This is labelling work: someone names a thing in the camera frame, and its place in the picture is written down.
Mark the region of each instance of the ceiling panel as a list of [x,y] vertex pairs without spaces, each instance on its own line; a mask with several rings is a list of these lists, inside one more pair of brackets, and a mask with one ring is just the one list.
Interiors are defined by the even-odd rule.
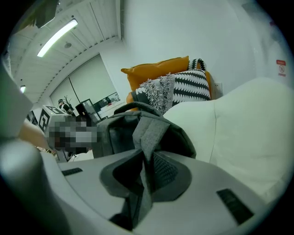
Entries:
[[[115,0],[61,0],[55,19],[42,28],[27,27],[10,40],[11,73],[25,95],[40,100],[50,82],[76,57],[118,35]],[[78,25],[63,35],[42,57],[42,46],[72,19]]]

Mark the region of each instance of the white sofa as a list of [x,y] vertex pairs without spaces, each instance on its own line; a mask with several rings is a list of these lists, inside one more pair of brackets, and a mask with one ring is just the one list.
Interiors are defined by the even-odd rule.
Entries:
[[165,118],[182,127],[196,159],[214,164],[266,202],[277,199],[292,176],[294,91],[257,78],[213,101],[184,102]]

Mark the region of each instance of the sticker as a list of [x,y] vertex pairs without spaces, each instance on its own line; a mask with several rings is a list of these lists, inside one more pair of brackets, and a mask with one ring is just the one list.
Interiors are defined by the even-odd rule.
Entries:
[[280,66],[279,66],[279,71],[280,71],[281,73],[283,73],[283,72],[285,71],[285,68],[284,68],[283,65],[280,65]]
[[54,112],[55,114],[63,114],[64,112],[62,112],[60,109],[53,107],[53,106],[46,106],[48,109],[50,109],[52,112]]
[[286,62],[282,61],[282,60],[277,60],[277,65],[279,66],[279,76],[285,77],[285,67],[286,66]]
[[277,64],[286,66],[286,62],[281,60],[277,60]]
[[42,113],[39,119],[39,127],[44,133],[48,127],[49,119],[50,119],[50,115],[46,113],[44,109],[42,109]]

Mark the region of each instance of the wall outlet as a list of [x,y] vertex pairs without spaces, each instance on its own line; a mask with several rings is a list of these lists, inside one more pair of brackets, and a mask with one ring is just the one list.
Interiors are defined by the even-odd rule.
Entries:
[[222,93],[222,83],[215,83],[214,84],[214,95],[215,98],[218,99],[220,97],[222,97],[223,93]]

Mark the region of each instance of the fluorescent light fixture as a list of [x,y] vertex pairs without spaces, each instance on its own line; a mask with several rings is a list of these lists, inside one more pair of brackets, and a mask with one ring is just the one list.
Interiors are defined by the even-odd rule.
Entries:
[[78,24],[78,22],[73,19],[71,22],[69,22],[66,26],[64,26],[62,29],[60,29],[56,34],[52,36],[52,38],[49,39],[48,42],[42,47],[40,52],[38,53],[38,57],[43,57],[45,53],[52,47],[52,45],[60,39],[66,32],[71,30],[73,27],[75,27]]
[[20,87],[20,91],[21,91],[21,92],[24,92],[25,89],[26,89],[26,86],[21,86],[21,87]]

